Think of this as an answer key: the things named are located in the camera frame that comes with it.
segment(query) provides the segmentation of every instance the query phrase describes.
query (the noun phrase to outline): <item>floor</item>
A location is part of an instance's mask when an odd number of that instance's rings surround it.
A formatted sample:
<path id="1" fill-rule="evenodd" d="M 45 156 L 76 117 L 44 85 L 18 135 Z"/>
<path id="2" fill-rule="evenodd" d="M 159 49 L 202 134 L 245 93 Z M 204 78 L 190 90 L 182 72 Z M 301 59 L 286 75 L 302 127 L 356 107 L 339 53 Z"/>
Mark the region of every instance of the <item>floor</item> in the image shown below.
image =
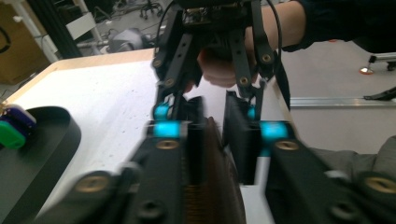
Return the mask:
<path id="1" fill-rule="evenodd" d="M 144 0 L 129 1 L 131 6 L 126 14 L 115 14 L 112 20 L 104 20 L 97 24 L 97 28 L 103 37 L 110 33 L 118 33 L 128 28 L 138 28 L 144 35 L 155 35 L 160 18 L 157 15 L 148 13 L 148 18 L 144 20 L 139 16 L 140 12 L 134 10 L 135 6 L 144 3 Z M 86 56 L 95 54 L 92 49 L 84 50 Z M 396 86 L 396 71 L 387 71 L 386 63 L 374 63 L 373 68 L 375 74 L 364 76 L 359 73 L 361 66 L 367 64 L 370 53 L 360 49 L 352 42 L 335 41 L 316 43 L 309 49 L 299 50 L 293 53 L 283 53 L 283 63 L 290 79 L 290 91 L 292 97 L 352 97 L 361 98 L 363 95 L 376 94 L 381 91 L 388 90 Z M 8 86 L 0 84 L 0 95 L 3 99 L 7 99 L 21 84 Z M 372 136 L 373 144 L 371 146 L 346 145 L 347 139 L 328 140 L 326 137 L 318 138 L 316 132 L 309 132 L 312 128 L 308 127 L 308 123 L 312 123 L 312 118 L 320 122 L 322 119 L 329 119 L 337 112 L 335 110 L 316 112 L 311 116 L 312 110 L 292 110 L 296 125 L 301 127 L 302 136 L 310 143 L 312 147 L 330 147 L 331 149 L 354 149 L 361 153 L 371 153 L 378 150 L 383 138 L 378 139 Z M 359 113 L 354 110 L 351 117 L 356 114 L 364 114 L 362 110 Z M 376 121 L 378 125 L 385 121 Z M 362 128 L 371 128 L 373 125 L 367 123 Z M 340 133 L 344 130 L 332 127 L 331 133 L 324 133 L 332 136 L 332 133 Z M 389 126 L 386 132 L 396 133 L 396 129 L 392 130 Z"/>

